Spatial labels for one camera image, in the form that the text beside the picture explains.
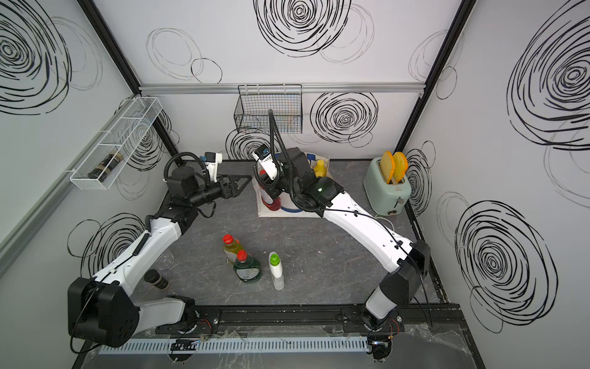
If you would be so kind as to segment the white canvas bag blue handles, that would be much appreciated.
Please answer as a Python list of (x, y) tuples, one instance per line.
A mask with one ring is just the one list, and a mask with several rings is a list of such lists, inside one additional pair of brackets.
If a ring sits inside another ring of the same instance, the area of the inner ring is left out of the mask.
[[(327, 178), (333, 178), (330, 173), (330, 157), (325, 157), (310, 152), (305, 152), (307, 161), (309, 162), (312, 171), (316, 165), (317, 160), (324, 160), (327, 167)], [(318, 218), (318, 215), (314, 212), (306, 212), (299, 207), (302, 200), (302, 195), (297, 197), (297, 202), (292, 203), (287, 197), (286, 193), (281, 194), (279, 199), (281, 200), (281, 210), (277, 212), (270, 211), (262, 202), (261, 199), (261, 186), (256, 178), (253, 180), (253, 187), (256, 192), (258, 216), (260, 218)]]

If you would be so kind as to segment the orange soap bottle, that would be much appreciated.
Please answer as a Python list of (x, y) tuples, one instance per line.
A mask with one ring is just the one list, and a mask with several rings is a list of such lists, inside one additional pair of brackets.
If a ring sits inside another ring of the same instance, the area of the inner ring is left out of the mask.
[(326, 162), (324, 160), (317, 160), (315, 167), (313, 168), (314, 173), (317, 178), (322, 178), (327, 176), (327, 167)]

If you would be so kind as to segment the dark green soap bottle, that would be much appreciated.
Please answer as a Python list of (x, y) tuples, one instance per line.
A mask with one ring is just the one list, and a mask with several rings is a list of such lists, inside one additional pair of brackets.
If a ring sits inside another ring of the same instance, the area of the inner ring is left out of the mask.
[(234, 262), (234, 272), (244, 283), (259, 281), (262, 276), (261, 263), (244, 250), (240, 250)]

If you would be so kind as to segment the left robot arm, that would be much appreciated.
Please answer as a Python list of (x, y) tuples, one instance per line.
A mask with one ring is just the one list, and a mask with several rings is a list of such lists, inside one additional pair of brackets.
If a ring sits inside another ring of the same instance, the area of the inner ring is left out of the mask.
[(238, 197), (250, 175), (220, 175), (219, 155), (201, 158), (191, 152), (174, 155), (164, 166), (167, 195), (144, 231), (117, 257), (68, 289), (68, 331), (97, 345), (121, 347), (137, 333), (170, 325), (185, 333), (198, 322), (195, 301), (180, 295), (135, 304), (131, 296), (161, 255), (204, 214), (201, 206)]

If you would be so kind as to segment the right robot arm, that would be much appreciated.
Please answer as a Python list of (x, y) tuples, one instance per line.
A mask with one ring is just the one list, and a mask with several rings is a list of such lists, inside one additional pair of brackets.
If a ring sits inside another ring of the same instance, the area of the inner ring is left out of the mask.
[(362, 244), (387, 271), (364, 304), (362, 320), (380, 327), (398, 307), (406, 307), (430, 270), (430, 246), (398, 235), (360, 207), (329, 177), (317, 177), (298, 148), (287, 148), (272, 110), (267, 112), (269, 143), (254, 153), (254, 173), (270, 198), (285, 193), (302, 212), (318, 215), (341, 227)]

